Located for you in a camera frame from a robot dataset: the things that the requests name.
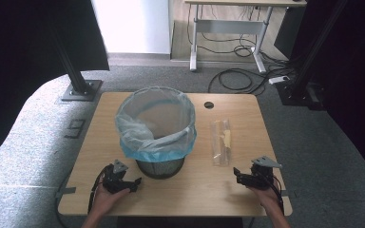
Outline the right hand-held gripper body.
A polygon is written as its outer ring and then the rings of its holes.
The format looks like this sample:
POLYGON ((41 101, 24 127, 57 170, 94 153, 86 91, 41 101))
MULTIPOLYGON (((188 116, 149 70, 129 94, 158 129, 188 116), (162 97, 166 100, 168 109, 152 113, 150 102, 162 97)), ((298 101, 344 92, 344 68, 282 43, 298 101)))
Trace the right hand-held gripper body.
POLYGON ((274 183, 273 169, 280 169, 282 165, 267 156, 253 159, 252 163, 250 185, 259 190, 266 190, 274 183))

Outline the person's left hand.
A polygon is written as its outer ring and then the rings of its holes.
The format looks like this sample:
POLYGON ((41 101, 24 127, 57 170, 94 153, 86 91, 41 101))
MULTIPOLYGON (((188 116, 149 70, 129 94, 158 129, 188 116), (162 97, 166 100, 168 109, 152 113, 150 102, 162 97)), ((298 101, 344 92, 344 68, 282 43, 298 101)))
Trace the person's left hand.
POLYGON ((108 192, 100 183, 95 190, 93 204, 88 214, 95 219, 101 219, 113 209, 118 200, 120 200, 122 197, 125 197, 129 193, 129 189, 124 189, 118 193, 112 194, 108 192))

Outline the clear plastic chopsticks packet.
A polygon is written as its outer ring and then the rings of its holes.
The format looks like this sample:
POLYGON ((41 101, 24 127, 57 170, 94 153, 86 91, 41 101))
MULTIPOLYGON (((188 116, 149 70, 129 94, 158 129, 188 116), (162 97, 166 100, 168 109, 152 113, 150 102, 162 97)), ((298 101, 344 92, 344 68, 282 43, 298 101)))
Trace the clear plastic chopsticks packet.
POLYGON ((212 160, 217 166, 227 166, 231 157, 231 129, 228 120, 211 123, 212 160))

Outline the white power strip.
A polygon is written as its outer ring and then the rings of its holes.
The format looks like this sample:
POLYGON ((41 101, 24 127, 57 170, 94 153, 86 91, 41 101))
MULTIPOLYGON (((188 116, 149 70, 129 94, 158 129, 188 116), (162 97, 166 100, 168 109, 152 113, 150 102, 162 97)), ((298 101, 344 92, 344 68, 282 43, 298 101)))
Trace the white power strip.
POLYGON ((290 78, 288 76, 279 76, 279 77, 274 77, 268 80, 270 85, 274 85, 274 84, 278 84, 278 83, 283 83, 286 81, 289 81, 290 78))

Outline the white metal frame desk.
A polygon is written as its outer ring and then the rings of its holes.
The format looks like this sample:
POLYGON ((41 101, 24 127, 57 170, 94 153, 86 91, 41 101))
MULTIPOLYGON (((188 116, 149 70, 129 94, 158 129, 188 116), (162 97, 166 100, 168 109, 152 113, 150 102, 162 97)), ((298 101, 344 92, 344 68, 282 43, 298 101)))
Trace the white metal frame desk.
POLYGON ((197 34, 198 33, 220 33, 220 34, 252 34, 257 36, 256 44, 251 48, 252 56, 260 73, 266 69, 261 60, 260 48, 266 30, 269 26, 273 8, 302 8, 306 6, 306 0, 184 0, 186 4, 195 7, 193 18, 193 38, 190 50, 189 69, 197 70, 197 34), (229 21, 200 19, 200 6, 252 6, 266 7, 266 16, 261 21, 229 21))

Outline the black metal stand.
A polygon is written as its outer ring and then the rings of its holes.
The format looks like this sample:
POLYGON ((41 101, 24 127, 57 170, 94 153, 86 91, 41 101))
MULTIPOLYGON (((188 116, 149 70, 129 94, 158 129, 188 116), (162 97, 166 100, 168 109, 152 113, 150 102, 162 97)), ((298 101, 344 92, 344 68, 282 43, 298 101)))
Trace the black metal stand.
POLYGON ((70 79, 70 85, 67 87, 67 90, 63 94, 61 100, 64 102, 92 102, 101 87, 102 81, 86 80, 81 72, 73 66, 56 31, 53 31, 53 40, 61 63, 70 79))
POLYGON ((321 87, 312 79, 322 50, 327 47, 329 35, 347 3, 348 0, 307 0, 289 60, 296 76, 276 85, 283 105, 321 108, 318 97, 321 87))

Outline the blue plastic trash bag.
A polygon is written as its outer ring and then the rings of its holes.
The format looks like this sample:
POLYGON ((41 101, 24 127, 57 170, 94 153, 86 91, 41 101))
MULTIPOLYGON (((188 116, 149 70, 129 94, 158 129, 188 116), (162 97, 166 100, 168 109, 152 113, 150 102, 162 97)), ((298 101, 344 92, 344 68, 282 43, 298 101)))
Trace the blue plastic trash bag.
POLYGON ((179 160, 193 150, 197 137, 195 106, 177 89, 151 86, 129 95, 115 116, 120 146, 140 162, 179 160))

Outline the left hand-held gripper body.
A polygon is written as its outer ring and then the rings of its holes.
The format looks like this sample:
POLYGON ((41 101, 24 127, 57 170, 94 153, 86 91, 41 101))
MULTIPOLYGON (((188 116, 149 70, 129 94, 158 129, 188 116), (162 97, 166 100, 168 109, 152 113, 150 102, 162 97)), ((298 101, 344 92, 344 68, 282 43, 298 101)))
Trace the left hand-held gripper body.
POLYGON ((127 169, 128 167, 119 160, 107 165, 104 168, 103 187, 111 194, 130 189, 130 183, 124 181, 127 169))

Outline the person's right hand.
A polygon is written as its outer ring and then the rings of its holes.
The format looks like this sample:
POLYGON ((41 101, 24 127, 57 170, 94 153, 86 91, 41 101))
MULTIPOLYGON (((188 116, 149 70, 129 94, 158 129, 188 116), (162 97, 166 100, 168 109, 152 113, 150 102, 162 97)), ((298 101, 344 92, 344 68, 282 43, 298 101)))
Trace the person's right hand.
POLYGON ((266 212, 280 212, 279 198, 273 188, 269 187, 267 190, 259 190, 255 187, 250 187, 250 190, 258 197, 260 205, 266 212))

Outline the black computer case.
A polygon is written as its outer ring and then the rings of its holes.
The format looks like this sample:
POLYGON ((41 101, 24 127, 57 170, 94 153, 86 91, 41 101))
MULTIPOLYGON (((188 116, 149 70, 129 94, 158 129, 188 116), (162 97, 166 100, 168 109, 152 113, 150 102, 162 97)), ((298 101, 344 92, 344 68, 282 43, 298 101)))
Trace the black computer case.
POLYGON ((305 8, 287 8, 285 10, 274 46, 287 59, 292 56, 304 12, 305 8))

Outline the dark curtain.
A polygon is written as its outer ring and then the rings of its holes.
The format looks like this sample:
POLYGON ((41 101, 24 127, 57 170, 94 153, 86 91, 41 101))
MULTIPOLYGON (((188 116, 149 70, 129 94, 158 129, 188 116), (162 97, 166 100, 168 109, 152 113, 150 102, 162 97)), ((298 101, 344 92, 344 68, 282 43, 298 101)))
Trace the dark curtain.
POLYGON ((92 0, 0 0, 0 146, 26 100, 79 70, 108 70, 92 0))
POLYGON ((312 79, 322 105, 365 160, 365 0, 348 0, 312 79))

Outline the white wall panel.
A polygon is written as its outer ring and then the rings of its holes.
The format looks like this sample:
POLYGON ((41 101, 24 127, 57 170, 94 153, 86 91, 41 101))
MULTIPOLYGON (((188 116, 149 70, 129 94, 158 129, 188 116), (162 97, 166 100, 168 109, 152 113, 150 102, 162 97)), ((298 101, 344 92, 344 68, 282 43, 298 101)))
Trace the white wall panel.
POLYGON ((110 53, 170 54, 172 0, 91 0, 110 53))

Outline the black mesh waste basket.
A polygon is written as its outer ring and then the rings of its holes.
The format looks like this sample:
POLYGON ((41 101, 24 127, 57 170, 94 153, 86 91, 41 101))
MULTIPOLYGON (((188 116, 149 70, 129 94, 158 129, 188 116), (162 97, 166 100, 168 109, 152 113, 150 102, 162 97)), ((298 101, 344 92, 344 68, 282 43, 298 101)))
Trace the black mesh waste basket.
POLYGON ((185 158, 172 161, 136 161, 139 169, 148 177, 155 180, 165 180, 172 178, 180 172, 185 158))

